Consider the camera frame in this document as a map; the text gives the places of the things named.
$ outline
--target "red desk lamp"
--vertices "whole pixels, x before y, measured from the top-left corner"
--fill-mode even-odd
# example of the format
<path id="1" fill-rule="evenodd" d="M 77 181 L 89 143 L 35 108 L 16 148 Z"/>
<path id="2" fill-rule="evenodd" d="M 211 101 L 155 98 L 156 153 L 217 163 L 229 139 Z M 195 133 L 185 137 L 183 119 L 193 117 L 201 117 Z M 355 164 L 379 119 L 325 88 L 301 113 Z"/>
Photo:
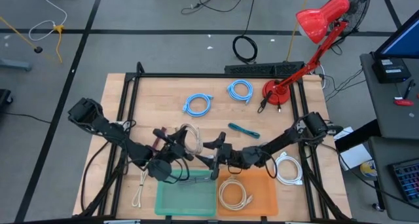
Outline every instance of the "red desk lamp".
<path id="1" fill-rule="evenodd" d="M 334 28 L 317 49 L 311 60 L 302 69 L 281 82 L 271 80 L 264 85 L 263 97 L 266 98 L 268 95 L 267 100 L 269 103 L 279 106 L 288 101 L 291 95 L 289 85 L 319 67 L 319 59 L 348 25 L 348 21 L 339 20 L 339 17 L 348 9 L 349 0 L 330 0 L 320 9 L 306 9 L 297 13 L 297 20 L 303 32 L 315 44 L 318 44 L 326 36 L 329 24 L 333 23 Z"/>

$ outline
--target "wooden table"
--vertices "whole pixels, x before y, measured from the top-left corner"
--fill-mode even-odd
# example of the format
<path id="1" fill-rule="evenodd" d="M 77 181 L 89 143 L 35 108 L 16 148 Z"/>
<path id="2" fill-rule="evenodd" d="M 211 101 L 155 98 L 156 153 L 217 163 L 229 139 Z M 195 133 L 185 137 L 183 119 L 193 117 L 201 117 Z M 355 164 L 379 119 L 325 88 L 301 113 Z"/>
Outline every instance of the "wooden table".
<path id="1" fill-rule="evenodd" d="M 220 133 L 227 133 L 226 142 L 232 143 L 233 148 L 240 150 L 250 145 L 258 145 L 262 142 L 270 141 L 287 128 L 294 121 L 291 102 L 288 101 L 282 106 L 282 112 L 279 113 L 274 105 L 267 105 L 265 110 L 258 114 L 257 110 L 262 100 L 261 89 L 267 79 L 247 79 L 254 89 L 254 95 L 248 105 L 244 102 L 237 102 L 230 98 L 226 92 L 227 86 L 235 79 L 194 79 L 194 78 L 141 78 L 139 81 L 139 90 L 137 93 L 137 102 L 134 113 L 134 120 L 137 125 L 131 131 L 131 139 L 140 141 L 142 144 L 152 145 L 155 136 L 152 131 L 154 128 L 162 126 L 168 129 L 168 133 L 174 133 L 175 128 L 183 123 L 191 123 L 200 128 L 203 141 L 213 141 Z M 124 84 L 124 74 L 109 74 L 101 105 L 103 114 L 110 121 L 114 121 L 117 116 L 120 95 Z M 310 75 L 304 77 L 304 89 L 310 111 L 317 111 L 324 119 L 329 119 L 323 91 L 321 89 L 320 78 Z M 239 94 L 246 94 L 245 86 L 238 85 L 236 91 Z M 200 118 L 192 118 L 182 112 L 183 104 L 188 96 L 194 93 L 206 93 L 214 96 L 211 110 L 207 115 Z M 299 94 L 297 103 L 299 105 L 299 114 L 302 115 L 301 101 Z M 193 110 L 203 110 L 206 103 L 204 100 L 197 99 L 192 102 Z M 233 131 L 227 124 L 234 122 L 244 128 L 260 133 L 261 138 L 256 140 L 245 134 Z M 104 144 L 103 138 L 93 136 L 90 149 L 86 158 L 88 161 L 91 156 Z M 327 136 L 325 144 L 335 146 L 333 138 Z M 107 160 L 110 146 L 100 153 L 92 163 L 86 180 L 85 205 L 87 205 L 98 193 L 103 185 L 103 178 L 106 171 Z M 290 145 L 283 151 L 288 155 L 299 160 L 298 145 Z M 282 151 L 273 155 L 276 158 Z M 204 149 L 203 155 L 213 154 L 213 151 Z M 317 148 L 319 158 L 319 167 L 323 186 L 336 205 L 347 216 L 351 216 L 348 204 L 348 197 L 340 171 L 337 154 L 322 146 Z M 207 169 L 198 159 L 189 162 L 191 169 Z M 131 164 L 129 172 L 123 178 L 120 192 L 117 218 L 121 219 L 164 219 L 164 216 L 154 213 L 155 196 L 157 180 L 148 177 L 145 180 L 143 196 L 141 199 L 141 208 L 131 206 L 131 200 L 134 196 L 140 179 L 141 170 Z M 294 165 L 283 162 L 280 166 L 280 173 L 283 177 L 292 178 L 296 175 Z M 306 194 L 303 185 L 286 186 L 275 181 L 276 196 L 278 200 L 278 215 L 268 217 L 268 221 L 309 221 Z M 315 200 L 315 209 L 317 217 L 321 217 L 319 210 L 318 194 L 313 188 L 313 197 Z M 106 214 L 110 212 L 111 200 L 113 197 L 113 188 L 108 194 Z M 81 212 L 80 191 L 77 197 L 74 214 Z M 207 217 L 173 217 L 173 219 L 208 219 Z M 214 217 L 218 220 L 255 220 L 260 221 L 260 217 Z"/>

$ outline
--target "orange tray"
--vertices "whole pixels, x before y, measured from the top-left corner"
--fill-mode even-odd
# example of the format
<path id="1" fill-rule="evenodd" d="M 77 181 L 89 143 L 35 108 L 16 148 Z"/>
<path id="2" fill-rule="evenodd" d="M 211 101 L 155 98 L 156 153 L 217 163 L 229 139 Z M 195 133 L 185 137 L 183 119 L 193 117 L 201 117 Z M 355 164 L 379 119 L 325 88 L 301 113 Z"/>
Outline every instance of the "orange tray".
<path id="1" fill-rule="evenodd" d="M 232 174 L 227 169 L 220 170 L 217 179 L 217 214 L 220 216 L 270 216 L 278 214 L 276 201 L 275 179 L 272 179 L 265 168 L 243 170 L 236 174 L 236 180 L 243 184 L 247 196 L 253 195 L 253 200 L 242 210 L 232 211 L 221 205 L 218 190 L 222 182 Z M 237 185 L 228 185 L 224 190 L 223 199 L 227 204 L 237 204 L 242 199 L 242 190 Z"/>

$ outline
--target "white cord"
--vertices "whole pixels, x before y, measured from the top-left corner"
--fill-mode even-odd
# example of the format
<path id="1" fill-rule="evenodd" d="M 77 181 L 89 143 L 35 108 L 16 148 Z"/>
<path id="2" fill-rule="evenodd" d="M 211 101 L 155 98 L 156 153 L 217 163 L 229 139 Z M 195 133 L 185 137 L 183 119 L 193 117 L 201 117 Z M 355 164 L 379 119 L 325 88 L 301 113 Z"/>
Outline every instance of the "white cord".
<path id="1" fill-rule="evenodd" d="M 189 123 L 182 124 L 181 128 L 184 127 L 184 126 L 186 126 L 186 130 L 189 131 L 196 138 L 195 149 L 191 149 L 191 147 L 189 147 L 185 143 L 186 151 L 188 151 L 188 153 L 190 153 L 192 155 L 199 155 L 202 152 L 202 148 L 204 147 L 202 145 L 202 140 L 201 140 L 201 135 L 200 135 L 200 132 L 199 132 L 199 128 L 196 128 Z"/>
<path id="2" fill-rule="evenodd" d="M 51 1 L 49 1 L 49 0 L 45 0 L 46 2 L 48 2 L 48 3 L 50 3 L 53 7 L 56 7 L 57 9 L 59 9 L 60 11 L 62 11 L 63 13 L 64 13 L 64 15 L 65 15 L 65 17 L 64 17 L 64 20 L 63 20 L 63 22 L 60 24 L 60 25 L 63 25 L 64 23 L 65 23 L 65 21 L 67 20 L 67 13 L 66 13 L 66 11 L 64 11 L 63 9 L 61 9 L 60 7 L 58 7 L 58 6 L 56 6 L 56 5 L 54 5 Z M 47 33 L 45 36 L 43 36 L 43 37 L 41 37 L 41 38 L 38 38 L 38 39 L 34 39 L 34 38 L 32 38 L 32 36 L 31 36 L 31 33 L 32 33 L 32 31 L 35 29 L 35 28 L 37 28 L 38 26 L 40 26 L 40 25 L 42 25 L 42 24 L 44 24 L 44 23 L 47 23 L 47 22 L 50 22 L 50 23 L 52 23 L 52 27 L 55 27 L 56 25 L 55 25 L 55 22 L 54 21 L 52 21 L 52 20 L 45 20 L 45 21 L 42 21 L 42 22 L 40 22 L 39 24 L 37 24 L 37 25 L 35 25 L 35 26 L 33 26 L 30 30 L 29 30 L 29 33 L 28 33 L 28 35 L 29 35 L 29 38 L 32 40 L 32 41 L 40 41 L 40 40 L 42 40 L 42 39 L 44 39 L 45 37 L 48 37 L 53 31 L 54 31 L 54 29 L 52 29 L 49 33 Z"/>
<path id="3" fill-rule="evenodd" d="M 232 184 L 238 185 L 242 189 L 242 200 L 238 204 L 227 204 L 223 199 L 223 193 L 224 193 L 225 187 Z M 238 180 L 234 179 L 234 176 L 230 176 L 227 180 L 222 182 L 222 184 L 220 185 L 220 188 L 218 190 L 218 199 L 220 200 L 220 203 L 221 205 L 223 205 L 224 208 L 233 210 L 233 211 L 238 211 L 238 210 L 243 209 L 246 205 L 248 205 L 253 200 L 253 195 L 250 195 L 249 197 L 247 197 L 244 186 Z"/>
<path id="4" fill-rule="evenodd" d="M 141 194 L 143 192 L 145 178 L 147 178 L 148 175 L 149 175 L 148 170 L 146 170 L 144 172 L 141 172 L 141 178 L 139 180 L 139 187 L 138 187 L 137 192 L 135 193 L 135 195 L 134 195 L 134 197 L 132 198 L 132 201 L 131 201 L 131 205 L 133 207 L 138 207 L 138 208 L 141 207 Z"/>
<path id="5" fill-rule="evenodd" d="M 321 70 L 323 71 L 323 76 L 326 77 L 325 68 L 320 64 Z M 323 79 L 323 86 L 321 86 L 322 89 L 326 87 L 326 79 Z"/>
<path id="6" fill-rule="evenodd" d="M 279 167 L 281 162 L 284 160 L 289 160 L 294 162 L 295 166 L 297 167 L 297 176 L 294 179 L 287 180 L 281 177 L 279 169 L 277 169 L 276 179 L 283 183 L 284 185 L 302 185 L 301 177 L 302 177 L 302 168 L 299 162 L 294 159 L 293 157 L 287 156 L 286 152 L 282 152 L 280 156 L 275 160 L 276 167 Z"/>

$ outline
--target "lamp base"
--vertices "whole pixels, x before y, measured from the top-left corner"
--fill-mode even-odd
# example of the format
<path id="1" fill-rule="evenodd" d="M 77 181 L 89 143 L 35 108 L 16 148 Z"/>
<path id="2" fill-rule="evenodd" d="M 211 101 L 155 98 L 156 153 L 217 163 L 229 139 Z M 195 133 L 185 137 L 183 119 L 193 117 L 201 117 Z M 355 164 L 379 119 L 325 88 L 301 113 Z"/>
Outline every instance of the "lamp base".
<path id="1" fill-rule="evenodd" d="M 272 105 L 284 104 L 291 97 L 289 87 L 278 86 L 278 82 L 276 80 L 271 80 L 264 84 L 262 89 L 263 97 L 265 98 L 270 91 L 272 91 L 272 95 L 269 97 L 268 103 Z"/>

